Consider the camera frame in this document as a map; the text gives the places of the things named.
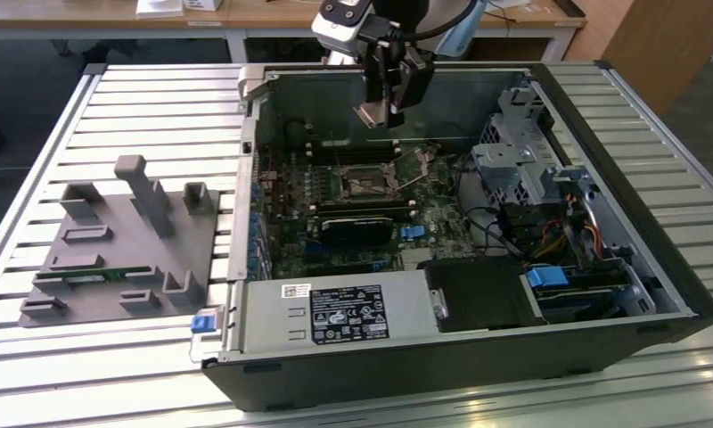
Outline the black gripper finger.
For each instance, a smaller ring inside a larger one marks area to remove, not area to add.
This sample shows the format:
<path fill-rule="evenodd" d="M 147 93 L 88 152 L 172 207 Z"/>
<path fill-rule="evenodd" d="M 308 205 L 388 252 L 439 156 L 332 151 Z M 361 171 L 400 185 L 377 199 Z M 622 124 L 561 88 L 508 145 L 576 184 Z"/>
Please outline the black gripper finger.
<path fill-rule="evenodd" d="M 385 48 L 368 44 L 361 57 L 365 102 L 385 107 L 389 101 L 389 87 L 385 68 Z"/>
<path fill-rule="evenodd" d="M 404 110 L 423 101 L 433 73 L 433 56 L 423 55 L 416 48 L 405 48 L 401 58 L 389 67 L 387 128 L 404 124 Z"/>

